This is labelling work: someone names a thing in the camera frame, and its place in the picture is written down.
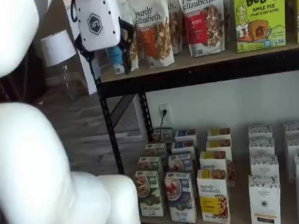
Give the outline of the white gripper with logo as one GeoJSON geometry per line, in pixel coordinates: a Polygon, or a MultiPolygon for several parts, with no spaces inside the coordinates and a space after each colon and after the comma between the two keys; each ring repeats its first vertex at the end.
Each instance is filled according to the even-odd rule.
{"type": "Polygon", "coordinates": [[[117,0],[74,0],[79,34],[75,39],[88,86],[101,82],[97,50],[118,46],[124,71],[138,68],[135,26],[122,18],[117,0]]]}

